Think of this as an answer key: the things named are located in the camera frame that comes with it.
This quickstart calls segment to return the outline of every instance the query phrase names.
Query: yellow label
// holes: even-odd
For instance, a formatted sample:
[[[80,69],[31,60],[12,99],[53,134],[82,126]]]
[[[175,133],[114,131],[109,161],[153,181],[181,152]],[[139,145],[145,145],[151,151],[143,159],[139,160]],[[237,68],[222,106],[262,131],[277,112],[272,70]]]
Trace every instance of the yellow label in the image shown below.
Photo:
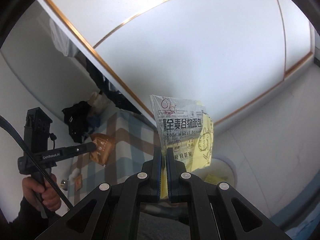
[[[185,141],[176,141],[167,147],[173,148],[175,160],[185,164],[188,172],[209,166],[213,146],[213,122],[206,114],[200,134],[188,137]]]
[[[160,198],[164,199],[168,196],[167,169],[161,171]]]

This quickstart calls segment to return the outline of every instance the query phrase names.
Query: person's hand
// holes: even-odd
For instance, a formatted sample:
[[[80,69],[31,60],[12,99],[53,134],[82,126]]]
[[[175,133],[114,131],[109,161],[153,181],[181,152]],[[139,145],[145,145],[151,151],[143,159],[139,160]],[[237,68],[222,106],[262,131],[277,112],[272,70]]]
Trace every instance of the person's hand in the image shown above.
[[[54,174],[51,174],[51,178],[54,182],[57,182],[57,178]],[[56,211],[61,207],[61,199],[51,185],[45,181],[46,190],[44,187],[32,177],[26,177],[22,180],[22,191],[26,200],[34,206],[38,211],[40,210],[36,201],[36,197],[33,192],[40,193],[43,198],[43,204],[50,210]]]

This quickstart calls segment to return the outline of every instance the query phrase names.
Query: orange package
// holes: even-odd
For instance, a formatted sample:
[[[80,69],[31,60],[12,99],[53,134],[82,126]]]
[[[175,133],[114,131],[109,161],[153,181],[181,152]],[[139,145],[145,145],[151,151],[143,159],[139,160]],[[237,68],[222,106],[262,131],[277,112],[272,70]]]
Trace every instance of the orange package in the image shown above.
[[[115,138],[102,133],[94,133],[90,138],[97,145],[97,149],[90,153],[90,159],[102,166],[105,165],[115,148]]]

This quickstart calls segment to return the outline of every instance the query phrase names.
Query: black cable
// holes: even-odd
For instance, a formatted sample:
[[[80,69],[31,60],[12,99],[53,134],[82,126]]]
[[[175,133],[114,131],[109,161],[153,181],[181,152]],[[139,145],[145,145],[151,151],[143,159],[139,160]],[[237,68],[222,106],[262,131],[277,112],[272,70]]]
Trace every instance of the black cable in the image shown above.
[[[53,141],[53,150],[54,150],[55,147],[56,147],[56,139],[57,139],[57,137],[54,135],[54,133],[51,133],[51,134],[49,135],[49,137],[50,137],[50,139]]]
[[[21,149],[27,154],[29,159],[33,162],[34,166],[37,168],[37,170],[44,176],[44,178],[49,182],[51,187],[56,191],[56,193],[59,195],[59,197],[62,199],[62,201],[67,205],[69,209],[73,208],[73,205],[71,202],[68,200],[68,198],[63,194],[60,188],[58,188],[57,184],[53,181],[53,179],[50,177],[50,175],[46,172],[45,169],[43,169],[38,161],[35,159],[33,156],[33,153],[30,151],[26,143],[23,141],[21,136],[18,134],[18,132],[12,127],[12,125],[4,119],[0,115],[0,127],[2,127],[5,131],[7,131],[11,137],[19,144]]]

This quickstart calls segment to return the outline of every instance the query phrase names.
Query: silver screw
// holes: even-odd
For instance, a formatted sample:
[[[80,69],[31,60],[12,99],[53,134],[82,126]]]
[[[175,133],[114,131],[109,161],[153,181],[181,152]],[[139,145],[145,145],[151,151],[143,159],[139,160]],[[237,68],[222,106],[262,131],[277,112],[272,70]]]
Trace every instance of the silver screw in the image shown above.
[[[227,190],[229,188],[229,184],[222,182],[219,184],[219,188],[223,189],[223,190]]]
[[[181,177],[183,177],[184,179],[190,179],[191,178],[191,174],[189,172],[184,172],[181,174]]]
[[[99,189],[102,191],[105,191],[105,190],[109,189],[109,187],[110,186],[108,183],[102,183],[102,184],[100,184]]]
[[[148,176],[148,174],[146,174],[145,172],[138,173],[138,178],[139,179],[145,179],[147,176]]]
[[[66,179],[63,179],[60,183],[60,188],[63,190],[68,190],[68,181]]]

